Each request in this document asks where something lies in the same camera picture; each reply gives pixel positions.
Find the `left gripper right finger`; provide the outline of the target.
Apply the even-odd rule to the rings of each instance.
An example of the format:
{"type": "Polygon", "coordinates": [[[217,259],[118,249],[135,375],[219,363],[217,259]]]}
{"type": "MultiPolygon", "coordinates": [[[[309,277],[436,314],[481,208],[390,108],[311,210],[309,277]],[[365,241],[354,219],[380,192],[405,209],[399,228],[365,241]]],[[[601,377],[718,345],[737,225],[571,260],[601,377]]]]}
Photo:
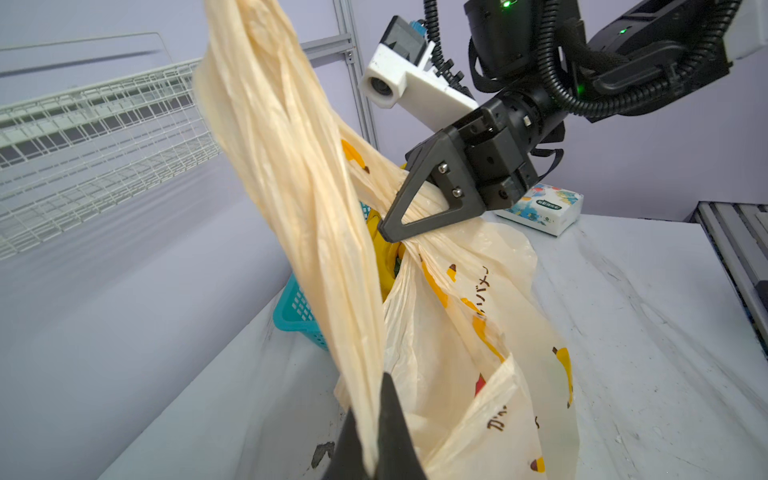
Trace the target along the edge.
{"type": "Polygon", "coordinates": [[[376,479],[426,480],[389,373],[382,378],[376,479]]]}

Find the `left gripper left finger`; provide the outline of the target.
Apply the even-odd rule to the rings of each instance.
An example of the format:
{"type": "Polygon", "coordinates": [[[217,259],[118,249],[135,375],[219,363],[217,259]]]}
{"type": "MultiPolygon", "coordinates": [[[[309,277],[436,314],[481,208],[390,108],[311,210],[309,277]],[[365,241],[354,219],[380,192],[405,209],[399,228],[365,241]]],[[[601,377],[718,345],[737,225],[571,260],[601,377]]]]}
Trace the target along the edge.
{"type": "Polygon", "coordinates": [[[354,412],[345,417],[334,454],[323,480],[364,480],[368,478],[362,458],[362,446],[358,438],[354,412]]]}

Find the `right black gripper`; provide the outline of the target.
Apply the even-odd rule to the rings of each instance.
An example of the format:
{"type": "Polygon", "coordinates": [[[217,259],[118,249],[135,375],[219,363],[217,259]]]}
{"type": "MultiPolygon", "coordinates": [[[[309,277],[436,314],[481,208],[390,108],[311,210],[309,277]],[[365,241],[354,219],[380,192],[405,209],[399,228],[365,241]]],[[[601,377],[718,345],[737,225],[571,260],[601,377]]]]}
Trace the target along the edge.
{"type": "Polygon", "coordinates": [[[390,243],[511,207],[541,179],[531,156],[562,155],[567,113],[543,86],[519,83],[421,142],[379,225],[390,243]]]}

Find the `cream banana print plastic bag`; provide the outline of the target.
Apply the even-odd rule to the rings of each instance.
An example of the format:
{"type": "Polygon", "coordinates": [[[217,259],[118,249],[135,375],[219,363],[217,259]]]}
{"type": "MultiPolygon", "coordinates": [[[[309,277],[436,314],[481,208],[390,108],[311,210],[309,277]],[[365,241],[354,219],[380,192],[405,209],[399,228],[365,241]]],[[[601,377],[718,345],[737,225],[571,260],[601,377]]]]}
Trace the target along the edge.
{"type": "Polygon", "coordinates": [[[572,362],[535,302],[528,239],[475,218],[406,240],[383,301],[362,209],[389,207],[405,172],[336,114],[277,2],[205,12],[197,101],[310,304],[368,478],[385,373],[427,478],[574,478],[572,362]]]}

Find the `teal plastic fruit basket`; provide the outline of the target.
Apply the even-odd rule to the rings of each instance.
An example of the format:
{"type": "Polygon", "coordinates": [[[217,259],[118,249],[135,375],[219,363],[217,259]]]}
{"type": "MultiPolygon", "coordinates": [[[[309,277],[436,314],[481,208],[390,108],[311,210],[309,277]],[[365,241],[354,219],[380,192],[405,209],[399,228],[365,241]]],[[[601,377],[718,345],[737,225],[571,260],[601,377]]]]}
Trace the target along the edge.
{"type": "Polygon", "coordinates": [[[299,333],[324,351],[325,338],[294,274],[289,277],[272,315],[275,327],[283,332],[299,333]]]}

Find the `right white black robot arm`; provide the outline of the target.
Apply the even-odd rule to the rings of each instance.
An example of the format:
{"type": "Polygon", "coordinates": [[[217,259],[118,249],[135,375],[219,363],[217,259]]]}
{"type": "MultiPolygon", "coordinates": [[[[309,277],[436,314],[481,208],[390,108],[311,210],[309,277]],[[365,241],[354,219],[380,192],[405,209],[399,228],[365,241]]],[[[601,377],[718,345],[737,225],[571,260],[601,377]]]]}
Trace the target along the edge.
{"type": "Polygon", "coordinates": [[[391,243],[515,205],[541,180],[533,159],[560,161],[570,115],[645,115],[726,76],[767,44],[763,1],[643,1],[587,37],[575,1],[469,1],[464,6],[477,102],[443,56],[438,8],[394,17],[361,89],[400,105],[432,134],[379,229],[391,243]]]}

